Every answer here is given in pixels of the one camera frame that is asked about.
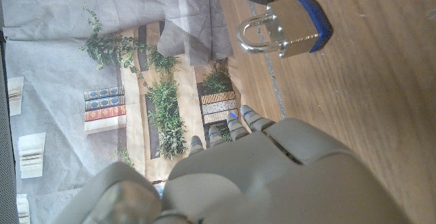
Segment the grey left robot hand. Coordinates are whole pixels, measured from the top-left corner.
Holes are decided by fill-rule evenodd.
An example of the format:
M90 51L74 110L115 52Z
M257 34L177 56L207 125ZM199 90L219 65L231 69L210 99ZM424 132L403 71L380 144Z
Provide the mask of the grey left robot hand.
M163 191L117 162L94 176L56 223L408 223L344 144L295 118L274 122L249 106L229 114L231 141L191 139Z

